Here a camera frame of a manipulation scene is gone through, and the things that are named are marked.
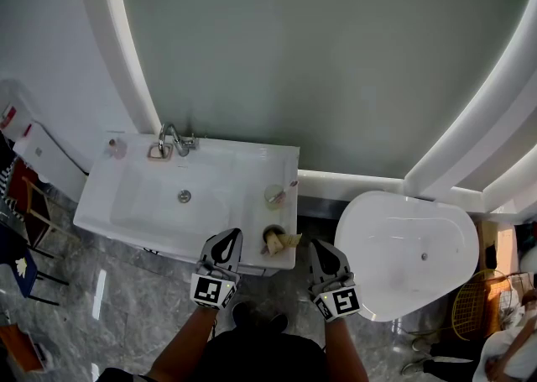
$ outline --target white cloth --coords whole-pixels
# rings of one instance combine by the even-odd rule
[[[534,316],[537,311],[526,312],[521,324],[525,324],[528,319]],[[509,328],[502,332],[495,332],[483,346],[481,359],[477,366],[476,373],[473,375],[473,382],[487,382],[485,373],[485,363],[493,357],[504,355],[514,339],[519,335],[524,326]],[[537,368],[537,332],[526,340],[525,344],[516,354],[508,361],[505,366],[504,373],[512,378],[526,380]]]

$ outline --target gray tile floor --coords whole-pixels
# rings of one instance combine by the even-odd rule
[[[144,373],[195,309],[189,300],[194,265],[79,230],[71,224],[74,206],[70,209],[69,214],[54,211],[53,215],[55,221],[81,237],[80,242],[52,233],[40,247],[58,258],[34,255],[41,271],[70,282],[70,286],[58,286],[38,281],[34,287],[36,296],[57,300],[61,307],[23,299],[9,268],[0,266],[0,308],[8,312],[12,323],[42,342],[56,362],[56,369],[48,374],[19,374],[18,380],[92,381],[93,364],[100,371],[114,366]],[[304,238],[296,267],[270,278],[243,276],[233,302],[252,303],[260,321],[284,312],[289,317],[289,333],[324,346],[321,314],[306,293],[306,244],[312,238],[333,241],[335,229],[334,221],[300,217],[299,231]],[[92,307],[103,270],[105,291],[97,320]],[[231,308],[219,314],[216,334],[233,327]],[[348,317],[347,325],[369,379],[401,380],[401,367],[422,357],[411,350],[412,337],[399,328],[408,332],[437,328],[445,313],[446,300],[440,300],[395,322]],[[435,380],[427,374],[410,379]]]

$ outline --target sink basin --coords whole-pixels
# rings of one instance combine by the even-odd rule
[[[127,145],[124,158],[107,153],[111,138]],[[170,160],[154,161],[147,158],[154,142],[153,135],[145,134],[107,137],[82,193],[75,225],[190,262],[199,259],[209,237],[241,228],[242,272],[295,266],[294,249],[274,257],[261,251],[268,225],[296,233],[296,187],[276,211],[265,205],[264,190],[296,180],[298,148],[200,139],[199,148],[186,157],[174,149]],[[182,191],[190,193],[188,202],[180,201]]]

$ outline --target chrome faucet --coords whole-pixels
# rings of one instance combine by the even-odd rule
[[[163,123],[159,133],[159,152],[162,158],[165,157],[164,153],[164,140],[166,139],[166,133],[171,129],[171,136],[174,140],[174,146],[177,149],[177,153],[181,157],[186,157],[191,149],[197,149],[198,139],[192,135],[192,138],[183,138],[177,134],[177,130],[172,123]]]

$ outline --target sink drain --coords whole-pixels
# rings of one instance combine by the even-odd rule
[[[181,190],[177,198],[179,198],[181,203],[188,203],[192,198],[192,194],[190,194],[190,191],[188,190]]]

